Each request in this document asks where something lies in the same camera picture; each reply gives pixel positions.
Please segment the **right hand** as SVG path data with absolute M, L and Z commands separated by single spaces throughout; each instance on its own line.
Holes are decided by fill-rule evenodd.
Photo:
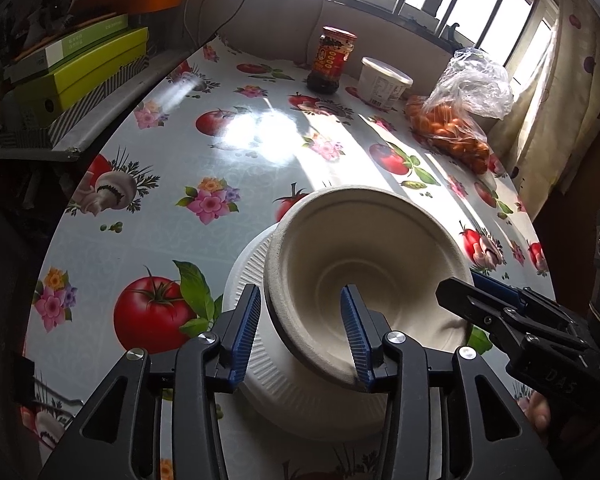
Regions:
M 545 396 L 533 391 L 524 408 L 524 414 L 537 432 L 543 432 L 550 423 L 550 407 Z

